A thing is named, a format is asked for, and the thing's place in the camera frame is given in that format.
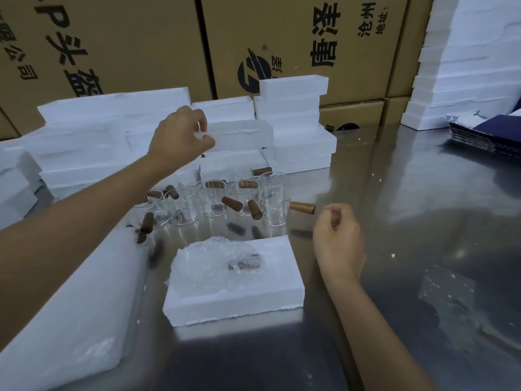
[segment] reflective table surface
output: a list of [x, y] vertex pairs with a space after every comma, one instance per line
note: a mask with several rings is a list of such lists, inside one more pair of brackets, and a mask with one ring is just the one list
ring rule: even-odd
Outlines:
[[[521, 388], [521, 165], [447, 143], [446, 129], [339, 135], [331, 168], [288, 176], [283, 227], [231, 210], [153, 233], [130, 355], [66, 390], [362, 389], [313, 253], [319, 209], [347, 202], [366, 238], [361, 282], [443, 390]], [[162, 313], [177, 249], [209, 236], [287, 234], [306, 288], [303, 309], [173, 329]]]

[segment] stainless steel tabletop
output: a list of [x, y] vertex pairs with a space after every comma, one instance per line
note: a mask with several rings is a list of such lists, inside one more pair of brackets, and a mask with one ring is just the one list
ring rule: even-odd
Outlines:
[[[346, 132], [330, 169], [288, 176], [292, 200], [352, 205], [368, 253], [361, 282], [440, 389], [521, 389], [520, 165], [446, 143], [447, 130], [387, 128], [375, 143], [376, 132]], [[316, 217], [272, 228], [229, 211], [154, 231], [130, 355], [62, 389], [361, 389], [313, 253]], [[303, 309], [170, 326], [161, 309], [178, 248], [283, 234]]]

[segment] forearm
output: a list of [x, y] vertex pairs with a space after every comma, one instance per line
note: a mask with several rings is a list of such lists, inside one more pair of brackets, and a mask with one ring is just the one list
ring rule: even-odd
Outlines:
[[5, 319], [0, 350], [140, 197], [166, 177], [163, 169], [143, 157], [41, 214], [0, 231], [0, 312]]
[[435, 390], [359, 282], [328, 283], [366, 391]]

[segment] hand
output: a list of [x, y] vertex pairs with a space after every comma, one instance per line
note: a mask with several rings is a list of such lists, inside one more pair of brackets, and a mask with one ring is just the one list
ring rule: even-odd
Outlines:
[[366, 260], [364, 237], [348, 204], [323, 208], [313, 230], [313, 245], [326, 286], [358, 282]]
[[205, 135], [201, 140], [195, 132], [206, 132], [204, 112], [188, 106], [179, 108], [162, 120], [154, 132], [147, 157], [156, 167], [164, 167], [169, 176], [215, 146], [215, 140]]

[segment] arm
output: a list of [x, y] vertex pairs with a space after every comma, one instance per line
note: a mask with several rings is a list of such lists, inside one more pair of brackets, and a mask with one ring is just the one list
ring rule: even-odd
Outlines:
[[347, 204], [324, 207], [313, 243], [365, 389], [435, 390], [358, 281], [366, 255], [360, 226]]
[[34, 317], [139, 199], [215, 144], [199, 140], [203, 111], [181, 107], [161, 121], [146, 156], [0, 231], [0, 351]]

